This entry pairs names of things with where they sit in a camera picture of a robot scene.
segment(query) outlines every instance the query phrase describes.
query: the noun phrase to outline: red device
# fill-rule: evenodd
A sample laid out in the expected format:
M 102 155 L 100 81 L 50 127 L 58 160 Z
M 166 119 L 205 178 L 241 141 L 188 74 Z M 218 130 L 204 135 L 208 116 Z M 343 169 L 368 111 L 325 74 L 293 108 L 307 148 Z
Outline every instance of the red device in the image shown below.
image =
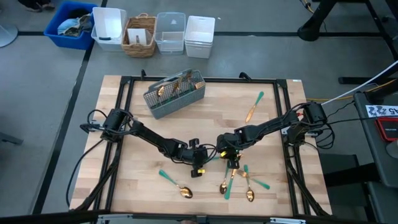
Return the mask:
M 383 140 L 398 140 L 398 118 L 378 118 L 375 123 Z

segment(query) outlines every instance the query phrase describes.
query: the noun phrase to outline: wicker basket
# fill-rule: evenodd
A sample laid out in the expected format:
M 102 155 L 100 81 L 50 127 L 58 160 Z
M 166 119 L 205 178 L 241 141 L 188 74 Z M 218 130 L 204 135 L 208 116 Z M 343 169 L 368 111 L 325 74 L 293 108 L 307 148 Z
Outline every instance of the wicker basket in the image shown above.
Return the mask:
M 122 49 L 125 53 L 131 57 L 151 57 L 155 52 L 155 23 L 156 17 L 148 16 L 146 13 L 141 13 L 139 16 L 130 17 L 126 22 L 126 26 L 123 31 Z M 152 38 L 150 44 L 143 46 L 141 44 L 129 44 L 129 37 L 127 34 L 128 28 L 141 28 L 147 29 Z

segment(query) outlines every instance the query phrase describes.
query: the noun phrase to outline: white container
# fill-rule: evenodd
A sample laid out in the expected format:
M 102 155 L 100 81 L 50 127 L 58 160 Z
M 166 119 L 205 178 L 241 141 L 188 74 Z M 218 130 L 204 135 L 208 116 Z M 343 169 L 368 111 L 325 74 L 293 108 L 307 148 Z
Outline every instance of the white container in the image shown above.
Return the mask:
M 210 58 L 211 46 L 199 44 L 185 44 L 188 57 Z
M 189 16 L 185 42 L 213 43 L 215 23 L 212 17 Z
M 95 25 L 91 38 L 106 51 L 123 51 L 121 47 L 123 27 L 126 23 L 126 11 L 107 7 L 94 7 Z
M 185 14 L 161 12 L 156 17 L 155 41 L 161 54 L 184 53 Z

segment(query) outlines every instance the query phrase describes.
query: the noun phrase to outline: concrete floor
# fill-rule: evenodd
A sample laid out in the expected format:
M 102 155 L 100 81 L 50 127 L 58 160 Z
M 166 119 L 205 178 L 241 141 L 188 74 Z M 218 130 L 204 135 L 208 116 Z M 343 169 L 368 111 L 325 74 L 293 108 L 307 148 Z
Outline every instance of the concrete floor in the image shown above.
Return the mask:
M 53 2 L 59 6 L 62 1 Z M 84 2 L 101 5 L 100 0 Z M 372 4 L 379 16 L 391 15 L 384 1 Z M 0 7 L 0 23 L 15 24 L 21 31 L 43 31 L 53 16 L 27 12 L 16 1 L 0 0 Z M 128 16 L 180 11 L 215 17 L 216 31 L 295 32 L 310 17 L 298 0 L 109 0 L 107 7 L 124 9 Z M 338 4 L 326 24 L 328 32 L 377 32 L 364 4 Z M 44 36 L 20 36 L 0 49 L 0 130 L 24 139 L 21 146 L 0 143 L 0 216 L 31 212 L 84 54 L 58 48 Z M 79 124 L 95 107 L 104 75 L 138 75 L 141 69 L 148 75 L 170 75 L 194 68 L 206 77 L 237 77 L 245 71 L 253 78 L 301 79 L 307 97 L 331 98 L 354 87 L 339 85 L 338 77 L 372 77 L 391 63 L 390 51 L 378 37 L 304 42 L 298 37 L 217 36 L 209 60 L 158 52 L 151 58 L 131 58 L 95 44 L 43 212 L 68 209 L 67 183 L 87 139 Z M 343 104 L 331 103 L 326 112 Z M 332 120 L 352 117 L 356 112 L 350 107 Z M 359 123 L 334 128 L 335 146 L 322 153 L 356 154 L 362 164 L 372 161 Z

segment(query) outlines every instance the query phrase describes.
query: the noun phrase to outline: blue storage bin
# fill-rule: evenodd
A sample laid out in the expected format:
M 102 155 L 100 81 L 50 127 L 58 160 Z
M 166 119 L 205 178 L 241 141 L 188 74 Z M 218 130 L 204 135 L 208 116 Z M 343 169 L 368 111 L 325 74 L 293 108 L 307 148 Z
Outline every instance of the blue storage bin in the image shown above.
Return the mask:
M 58 35 L 57 28 L 63 21 L 68 19 L 70 11 L 75 9 L 86 9 L 89 12 L 93 12 L 93 7 L 97 7 L 97 5 L 73 1 L 63 2 L 47 28 L 45 28 L 44 35 L 49 37 L 58 47 L 87 50 L 92 41 L 94 41 L 91 38 L 91 32 L 81 32 L 79 37 L 69 37 Z

